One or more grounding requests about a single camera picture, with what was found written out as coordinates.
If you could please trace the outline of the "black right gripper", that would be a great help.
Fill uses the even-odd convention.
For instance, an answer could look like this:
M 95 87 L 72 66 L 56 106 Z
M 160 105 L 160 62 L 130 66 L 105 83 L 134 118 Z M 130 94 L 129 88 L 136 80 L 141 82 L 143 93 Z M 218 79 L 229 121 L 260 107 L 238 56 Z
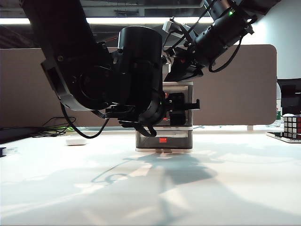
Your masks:
M 208 67 L 208 38 L 205 35 L 185 35 L 185 48 L 173 47 L 174 62 L 164 81 L 184 81 L 202 77 Z

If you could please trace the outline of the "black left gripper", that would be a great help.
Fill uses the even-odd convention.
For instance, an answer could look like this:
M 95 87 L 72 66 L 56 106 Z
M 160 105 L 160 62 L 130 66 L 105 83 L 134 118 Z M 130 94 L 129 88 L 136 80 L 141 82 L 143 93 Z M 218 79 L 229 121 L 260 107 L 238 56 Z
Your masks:
M 164 101 L 170 125 L 192 125 L 192 110 L 200 109 L 200 100 L 185 102 L 184 93 L 169 93 Z

